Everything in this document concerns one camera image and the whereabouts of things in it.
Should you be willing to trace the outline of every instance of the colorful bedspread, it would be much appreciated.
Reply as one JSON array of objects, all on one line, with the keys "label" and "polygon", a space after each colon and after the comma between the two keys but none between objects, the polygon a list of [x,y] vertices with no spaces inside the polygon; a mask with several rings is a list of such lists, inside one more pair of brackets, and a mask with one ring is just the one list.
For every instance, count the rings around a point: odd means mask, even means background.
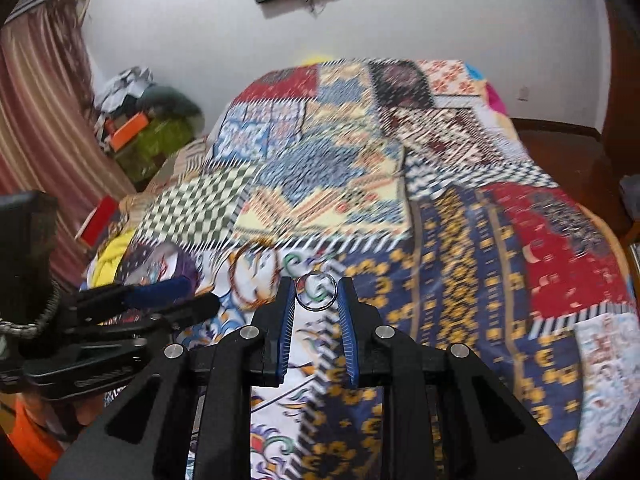
[{"label": "colorful bedspread", "polygon": [[[620,246],[529,158],[465,63],[271,72],[170,164],[116,279],[183,274],[217,294],[220,314],[180,334],[185,346],[250,322],[279,276],[322,270],[352,276],[419,342],[469,345],[581,479],[635,408],[640,330]],[[322,283],[311,289],[309,301],[326,299]],[[253,478],[376,476],[382,393],[344,375],[334,307],[298,304],[285,383],[253,391]]]}]

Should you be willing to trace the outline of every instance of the striped curtain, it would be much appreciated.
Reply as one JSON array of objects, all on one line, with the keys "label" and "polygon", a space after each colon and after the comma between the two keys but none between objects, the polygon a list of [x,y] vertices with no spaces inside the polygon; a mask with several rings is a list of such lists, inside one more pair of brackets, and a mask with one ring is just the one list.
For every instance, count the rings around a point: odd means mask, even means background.
[{"label": "striped curtain", "polygon": [[46,0],[0,30],[0,194],[39,189],[58,198],[55,277],[81,282],[74,240],[105,195],[134,193],[98,147],[93,92],[76,0]]}]

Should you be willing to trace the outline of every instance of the pink fabric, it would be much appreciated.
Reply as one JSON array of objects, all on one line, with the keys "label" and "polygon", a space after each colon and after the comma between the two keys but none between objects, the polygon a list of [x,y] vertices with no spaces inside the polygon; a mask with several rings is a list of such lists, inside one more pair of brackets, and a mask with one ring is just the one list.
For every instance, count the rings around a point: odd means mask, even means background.
[{"label": "pink fabric", "polygon": [[500,99],[498,92],[495,91],[495,88],[489,82],[486,83],[486,97],[492,110],[500,112],[501,114],[506,116],[509,115],[507,113],[507,107],[502,102],[502,99]]}]

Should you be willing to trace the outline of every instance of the black tool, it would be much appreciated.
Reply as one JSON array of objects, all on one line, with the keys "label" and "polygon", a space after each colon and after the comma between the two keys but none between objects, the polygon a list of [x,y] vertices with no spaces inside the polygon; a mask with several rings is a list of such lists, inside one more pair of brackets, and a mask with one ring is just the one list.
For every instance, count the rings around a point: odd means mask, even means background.
[{"label": "black tool", "polygon": [[[51,480],[182,480],[201,385],[207,391],[194,480],[248,480],[250,389],[284,379],[293,304],[293,283],[283,278],[273,303],[219,344],[191,352],[167,346],[63,455]],[[449,478],[576,478],[556,444],[467,346],[421,346],[383,325],[377,309],[358,300],[350,278],[338,282],[337,304],[350,386],[385,390],[381,478],[435,478],[433,416]]]}]

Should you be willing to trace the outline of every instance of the yellow cloth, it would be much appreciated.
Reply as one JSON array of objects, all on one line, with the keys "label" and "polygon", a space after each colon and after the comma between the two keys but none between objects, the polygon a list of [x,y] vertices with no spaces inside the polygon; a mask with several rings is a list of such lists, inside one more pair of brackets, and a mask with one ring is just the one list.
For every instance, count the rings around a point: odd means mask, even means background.
[{"label": "yellow cloth", "polygon": [[95,263],[94,273],[91,275],[89,288],[109,285],[113,283],[120,260],[124,256],[135,230],[126,231],[114,238],[104,249]]},{"label": "yellow cloth", "polygon": [[333,61],[335,58],[331,56],[325,56],[324,54],[313,54],[307,57],[302,63],[302,66],[315,65],[318,63],[325,63],[327,61]]}]

